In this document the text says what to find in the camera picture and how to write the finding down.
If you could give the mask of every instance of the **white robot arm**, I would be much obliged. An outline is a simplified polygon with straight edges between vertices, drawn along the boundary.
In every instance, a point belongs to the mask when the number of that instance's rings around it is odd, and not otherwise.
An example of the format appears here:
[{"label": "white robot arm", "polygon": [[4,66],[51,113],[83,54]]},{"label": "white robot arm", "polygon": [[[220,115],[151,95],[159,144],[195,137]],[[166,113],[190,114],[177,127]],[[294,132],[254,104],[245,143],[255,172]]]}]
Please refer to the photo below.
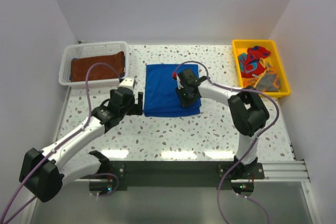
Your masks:
[{"label": "white robot arm", "polygon": [[[180,72],[176,80],[176,93],[183,107],[191,105],[198,98],[209,98],[230,108],[234,125],[239,131],[239,146],[235,157],[239,160],[269,119],[269,113],[259,95],[221,89],[212,85],[205,76],[198,79],[189,68]],[[257,145],[258,143],[241,161],[243,165],[257,162]]]},{"label": "white robot arm", "polygon": [[[235,159],[240,159],[251,145],[254,135],[265,126],[269,118],[259,95],[248,92],[230,92],[211,85],[206,77],[197,78],[190,70],[180,72],[177,77],[178,87],[176,93],[180,99],[181,106],[186,107],[194,103],[198,98],[209,98],[230,107],[233,122],[240,132],[239,148]],[[50,152],[45,164],[28,179],[25,186],[36,195],[42,202],[51,200],[61,189],[63,184],[86,175],[106,170],[109,160],[97,151],[90,152],[85,163],[80,166],[71,167],[68,161],[87,144],[94,139],[104,135],[111,128],[118,125],[125,115],[141,115],[143,94],[138,94],[138,104],[135,104],[133,89],[135,80],[124,79],[116,90],[111,90],[107,106],[102,105],[92,110],[92,116],[86,127],[86,120],[76,129],[41,151],[32,148],[29,150],[23,161],[19,181],[22,182],[30,171]],[[82,132],[59,146],[65,139],[74,132],[82,129]],[[237,166],[235,175],[246,174],[251,167],[257,163],[257,145]]]},{"label": "white robot arm", "polygon": [[[86,127],[88,118],[62,139],[41,151],[37,151],[35,148],[30,149],[25,154],[19,181],[22,182],[36,164],[49,153],[52,154],[25,184],[42,202],[51,200],[60,191],[64,183],[96,173],[101,166],[101,162],[90,155],[88,155],[88,162],[81,167],[65,168],[65,165],[87,144],[118,125],[125,115],[142,115],[143,93],[138,93],[138,103],[135,104],[134,85],[134,78],[125,78],[116,90],[110,91],[110,99],[93,109]],[[80,129],[82,129],[81,132],[64,143],[66,139]]]}]

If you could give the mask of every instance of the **white basket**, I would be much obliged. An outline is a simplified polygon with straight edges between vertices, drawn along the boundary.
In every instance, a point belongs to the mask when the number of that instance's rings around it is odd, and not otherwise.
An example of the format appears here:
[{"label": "white basket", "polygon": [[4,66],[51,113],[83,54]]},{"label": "white basket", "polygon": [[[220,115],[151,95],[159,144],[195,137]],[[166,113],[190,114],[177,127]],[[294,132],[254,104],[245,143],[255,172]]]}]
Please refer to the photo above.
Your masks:
[{"label": "white basket", "polygon": [[[100,42],[100,43],[84,43],[68,46],[63,53],[61,66],[59,68],[58,81],[59,84],[70,86],[75,89],[84,89],[85,82],[71,82],[71,61],[73,58],[88,58],[92,56],[114,55],[123,51],[125,54],[125,77],[129,71],[129,53],[128,45],[125,41]],[[89,88],[101,88],[108,86],[117,86],[118,79],[89,81]]]}]

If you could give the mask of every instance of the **yellow bin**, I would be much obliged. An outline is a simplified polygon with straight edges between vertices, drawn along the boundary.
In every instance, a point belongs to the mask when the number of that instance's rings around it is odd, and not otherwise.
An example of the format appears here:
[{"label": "yellow bin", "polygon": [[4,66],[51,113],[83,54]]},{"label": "yellow bin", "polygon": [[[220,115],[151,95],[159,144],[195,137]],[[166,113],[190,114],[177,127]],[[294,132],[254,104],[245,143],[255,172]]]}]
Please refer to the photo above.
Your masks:
[{"label": "yellow bin", "polygon": [[243,87],[243,80],[241,78],[240,67],[238,62],[238,56],[240,54],[247,53],[247,48],[254,46],[262,46],[271,52],[270,56],[267,57],[268,62],[274,67],[277,71],[277,74],[280,78],[281,86],[279,92],[265,92],[265,94],[271,97],[284,97],[290,94],[290,88],[284,68],[282,67],[280,56],[273,40],[269,39],[235,39],[232,41],[232,53],[236,62],[236,69],[238,74],[239,85]]}]

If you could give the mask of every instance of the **brown towel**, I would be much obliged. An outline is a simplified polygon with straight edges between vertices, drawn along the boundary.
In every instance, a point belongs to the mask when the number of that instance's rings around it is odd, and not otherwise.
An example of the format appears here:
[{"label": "brown towel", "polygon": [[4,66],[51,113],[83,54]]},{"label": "brown towel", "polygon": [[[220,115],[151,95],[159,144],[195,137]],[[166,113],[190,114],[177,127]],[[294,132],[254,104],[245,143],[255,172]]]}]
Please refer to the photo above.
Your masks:
[{"label": "brown towel", "polygon": [[[71,61],[71,82],[85,81],[85,76],[89,68],[97,63],[103,62],[115,68],[120,76],[124,74],[125,55],[119,52],[116,55],[95,56],[89,58],[73,59]],[[89,81],[106,80],[118,78],[116,73],[109,67],[96,66],[90,72]]]}]

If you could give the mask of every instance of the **white wall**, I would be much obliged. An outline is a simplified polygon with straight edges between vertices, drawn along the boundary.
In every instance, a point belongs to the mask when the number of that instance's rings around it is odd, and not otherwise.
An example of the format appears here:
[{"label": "white wall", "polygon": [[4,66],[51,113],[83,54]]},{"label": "white wall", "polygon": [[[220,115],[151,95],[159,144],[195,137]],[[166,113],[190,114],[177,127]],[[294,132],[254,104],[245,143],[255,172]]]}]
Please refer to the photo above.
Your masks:
[{"label": "white wall", "polygon": [[290,0],[57,0],[77,40],[268,38]]},{"label": "white wall", "polygon": [[278,45],[292,94],[281,101],[294,150],[307,162],[324,223],[336,206],[336,4],[291,0],[271,38]]},{"label": "white wall", "polygon": [[[25,152],[51,141],[65,95],[58,84],[60,58],[75,39],[56,0],[0,0],[0,6],[2,214],[19,184]],[[26,197],[20,195],[12,212]]]}]

